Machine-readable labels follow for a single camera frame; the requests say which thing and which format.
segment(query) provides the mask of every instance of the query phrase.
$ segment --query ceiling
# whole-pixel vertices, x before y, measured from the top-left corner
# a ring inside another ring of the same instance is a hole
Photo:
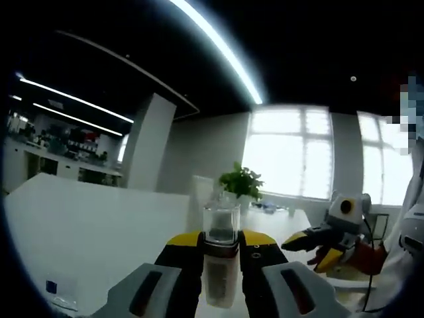
[[[213,42],[171,1],[58,2],[26,4],[19,16],[13,67],[26,79],[129,118],[152,92],[177,105],[176,118],[195,108],[200,112],[193,117],[207,117],[255,104]],[[399,84],[408,71],[423,71],[417,7],[188,2],[234,52],[263,105],[309,103],[341,113],[395,115]],[[143,72],[57,30],[111,50]],[[28,87],[17,76],[9,80],[9,93],[39,103],[54,99],[74,114],[129,130],[128,123],[87,105]]]

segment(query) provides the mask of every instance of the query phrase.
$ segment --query window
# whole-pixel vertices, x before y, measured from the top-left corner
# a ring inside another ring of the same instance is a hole
[[[122,138],[122,141],[121,141],[121,148],[119,149],[119,153],[118,153],[118,162],[122,162],[122,160],[124,158],[124,153],[125,153],[125,148],[127,147],[127,142],[128,142],[128,135],[126,134],[124,136],[124,138]]]
[[[364,150],[363,192],[373,203],[402,205],[413,168],[410,155],[393,148],[398,125],[387,124],[383,117],[358,112]]]
[[[243,166],[261,174],[263,192],[330,198],[333,143],[323,107],[284,107],[252,114]]]

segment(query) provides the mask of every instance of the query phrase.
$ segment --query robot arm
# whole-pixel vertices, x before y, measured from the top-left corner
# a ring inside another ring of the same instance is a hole
[[[349,316],[333,287],[303,264],[287,262],[268,235],[240,231],[238,246],[251,318]],[[202,232],[174,237],[155,264],[143,264],[111,288],[107,304],[92,317],[195,317],[205,252]]]
[[[284,250],[312,250],[323,246],[325,257],[314,270],[326,272],[336,263],[348,260],[359,240],[363,215],[370,208],[369,195],[347,197],[333,194],[329,215],[319,227],[310,227],[297,232],[283,243]]]

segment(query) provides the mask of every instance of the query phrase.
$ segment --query ceiling light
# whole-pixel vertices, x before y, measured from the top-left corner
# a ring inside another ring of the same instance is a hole
[[[19,96],[12,95],[11,97],[12,97],[13,99],[18,100],[18,101],[22,101],[22,98],[20,98]]]
[[[44,107],[44,106],[39,105],[39,104],[37,104],[37,103],[33,103],[33,105],[34,105],[34,106],[37,106],[37,107],[40,107],[40,108],[43,108],[43,109],[45,109],[45,110],[47,110],[47,111],[51,111],[52,113],[59,114],[59,115],[61,115],[61,116],[65,116],[65,117],[70,118],[70,119],[73,119],[73,120],[75,120],[75,121],[79,121],[80,123],[87,124],[87,125],[93,126],[93,127],[95,127],[95,128],[98,128],[98,129],[102,129],[102,130],[104,130],[104,131],[107,131],[108,133],[115,134],[115,135],[117,135],[117,136],[122,136],[122,134],[121,134],[121,133],[119,133],[119,132],[111,131],[110,129],[107,129],[107,128],[105,128],[105,127],[102,127],[102,126],[98,126],[98,125],[95,125],[95,124],[89,123],[88,121],[83,121],[82,119],[79,119],[79,118],[76,118],[76,117],[73,117],[73,116],[69,116],[69,115],[67,115],[67,114],[63,114],[63,113],[61,113],[61,112],[59,112],[59,111],[55,111],[55,110],[53,110],[53,109],[50,109],[50,108]]]
[[[124,121],[128,121],[129,123],[133,123],[133,122],[134,122],[132,119],[126,118],[126,117],[121,116],[121,115],[119,115],[119,114],[116,114],[116,113],[114,113],[114,112],[112,112],[112,111],[109,111],[109,110],[107,110],[107,109],[105,109],[105,108],[102,108],[102,107],[100,107],[100,106],[97,106],[97,105],[94,105],[94,104],[92,104],[92,103],[89,103],[88,101],[84,101],[83,99],[80,99],[80,98],[78,98],[78,97],[74,97],[74,96],[72,96],[72,95],[69,95],[69,94],[66,94],[66,93],[62,93],[61,91],[57,91],[57,90],[52,89],[52,88],[50,88],[50,87],[47,87],[47,86],[44,86],[44,85],[38,84],[38,83],[36,83],[36,82],[34,82],[34,81],[28,81],[28,80],[27,80],[27,79],[25,79],[25,78],[21,78],[21,79],[20,79],[20,81],[23,81],[24,83],[27,83],[27,84],[31,84],[31,85],[34,85],[34,86],[38,86],[38,87],[41,87],[41,88],[47,89],[48,91],[52,91],[53,93],[56,93],[56,94],[59,94],[59,95],[65,96],[65,97],[70,98],[70,99],[73,99],[74,101],[79,101],[80,103],[83,103],[83,104],[89,105],[89,106],[91,106],[91,107],[93,107],[93,108],[96,108],[96,109],[98,109],[98,110],[100,110],[100,111],[104,111],[105,113],[108,113],[108,114],[110,114],[110,115],[113,115],[113,116],[115,116],[115,117],[118,117],[118,118],[120,118],[120,119],[123,119]]]
[[[262,100],[259,96],[258,91],[252,83],[252,80],[247,75],[246,71],[240,64],[239,60],[237,60],[233,51],[228,47],[227,43],[219,36],[217,31],[213,29],[213,27],[203,18],[191,5],[189,5],[184,0],[170,0],[174,5],[179,7],[186,15],[189,16],[191,20],[195,24],[197,24],[206,35],[212,40],[212,42],[217,46],[217,48],[221,51],[223,56],[230,62],[231,66],[234,68],[244,86],[246,86],[248,92],[252,96],[254,102],[256,104],[262,104]]]

